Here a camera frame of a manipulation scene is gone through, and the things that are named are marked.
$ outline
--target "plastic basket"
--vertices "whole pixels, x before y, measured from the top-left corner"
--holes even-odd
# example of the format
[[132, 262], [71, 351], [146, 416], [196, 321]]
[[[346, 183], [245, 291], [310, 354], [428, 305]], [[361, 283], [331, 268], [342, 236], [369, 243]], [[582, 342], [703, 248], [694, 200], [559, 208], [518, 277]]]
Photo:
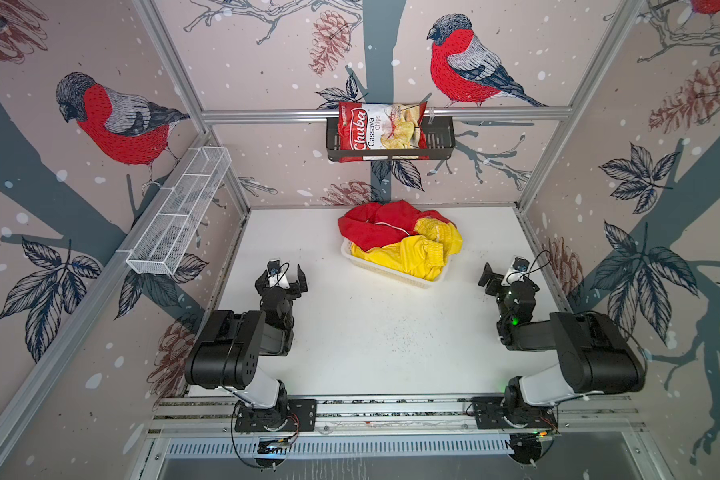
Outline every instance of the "plastic basket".
[[370, 270], [371, 272], [376, 272], [377, 274], [382, 274], [384, 276], [394, 278], [395, 280], [400, 280], [401, 282], [405, 282], [409, 285], [416, 285], [421, 288], [429, 288], [432, 285], [442, 283], [443, 279], [445, 278], [445, 274], [448, 273], [448, 268], [451, 266], [451, 262], [453, 261], [453, 256], [450, 256], [448, 258], [448, 263], [445, 264], [442, 272], [440, 272], [440, 275], [438, 275], [438, 278], [430, 281], [424, 280], [423, 278], [418, 278], [413, 275], [404, 274], [403, 272], [398, 272], [391, 268], [387, 268], [386, 266], [376, 265], [373, 262], [369, 262], [362, 258], [357, 258], [352, 254], [352, 242], [350, 242], [346, 238], [342, 243], [342, 255], [344, 255], [347, 260], [361, 268], [365, 268], [366, 270]]

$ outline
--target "wall shelf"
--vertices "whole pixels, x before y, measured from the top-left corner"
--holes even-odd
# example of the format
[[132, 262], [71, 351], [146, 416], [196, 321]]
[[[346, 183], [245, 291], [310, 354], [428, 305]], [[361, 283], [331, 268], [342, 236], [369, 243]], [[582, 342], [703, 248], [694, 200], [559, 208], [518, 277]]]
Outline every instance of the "wall shelf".
[[146, 228], [126, 263], [137, 274], [173, 275], [216, 189], [230, 168], [230, 152], [201, 147]]

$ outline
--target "vent grille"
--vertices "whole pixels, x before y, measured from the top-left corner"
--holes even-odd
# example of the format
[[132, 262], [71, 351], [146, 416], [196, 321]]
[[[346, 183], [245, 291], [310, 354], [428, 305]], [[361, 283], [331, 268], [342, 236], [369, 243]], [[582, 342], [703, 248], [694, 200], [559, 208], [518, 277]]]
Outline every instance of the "vent grille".
[[[235, 438], [237, 451], [248, 458], [282, 458], [285, 454], [255, 453], [260, 438]], [[469, 456], [514, 453], [509, 435], [500, 433], [426, 436], [301, 437], [288, 452], [290, 458], [353, 458], [367, 456]], [[229, 438], [174, 438], [168, 458], [230, 458], [235, 456]]]

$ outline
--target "bullfinch illustration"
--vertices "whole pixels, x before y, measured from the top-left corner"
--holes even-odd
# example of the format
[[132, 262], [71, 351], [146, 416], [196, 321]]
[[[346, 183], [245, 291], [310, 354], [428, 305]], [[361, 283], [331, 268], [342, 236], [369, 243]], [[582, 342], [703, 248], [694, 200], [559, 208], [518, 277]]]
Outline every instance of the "bullfinch illustration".
[[[663, 2], [657, 6], [655, 6], [656, 9], [665, 7], [667, 5], [672, 5], [675, 2], [679, 2], [680, 0], [667, 0], [666, 2]], [[714, 21], [712, 20], [712, 17], [715, 16], [716, 13], [720, 12], [720, 0], [684, 0], [685, 3], [690, 4], [691, 13], [688, 15], [688, 18], [685, 19], [684, 22], [682, 22], [681, 27], [684, 27], [686, 23], [691, 19], [694, 13], [701, 13], [701, 14], [707, 14], [710, 16], [710, 27], [707, 29], [707, 31], [712, 30], [713, 28], [719, 28], [719, 25], [715, 25]]]
[[522, 85], [512, 79], [498, 55], [488, 50], [472, 31], [466, 15], [444, 15], [427, 35], [432, 40], [432, 81], [451, 99], [475, 102], [488, 98], [515, 97], [535, 107], [546, 105], [525, 94]]
[[163, 150], [173, 155], [168, 148], [170, 132], [190, 117], [140, 95], [107, 88], [80, 72], [70, 73], [59, 82], [56, 101], [64, 120], [77, 120], [80, 129], [112, 160], [150, 166], [150, 180], [142, 191], [159, 185], [152, 180], [152, 162]]

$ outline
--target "black wire basket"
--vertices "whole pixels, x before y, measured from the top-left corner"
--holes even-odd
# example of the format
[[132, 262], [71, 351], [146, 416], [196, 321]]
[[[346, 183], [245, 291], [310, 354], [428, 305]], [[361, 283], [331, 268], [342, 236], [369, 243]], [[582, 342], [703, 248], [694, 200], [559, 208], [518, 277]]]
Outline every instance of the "black wire basket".
[[327, 118], [326, 149], [330, 161], [344, 157], [386, 157], [374, 160], [406, 160], [400, 157], [418, 157], [407, 160], [447, 160], [456, 147], [453, 117], [422, 117], [421, 129], [427, 139], [427, 148], [400, 148], [393, 150], [341, 150], [338, 147], [338, 118]]

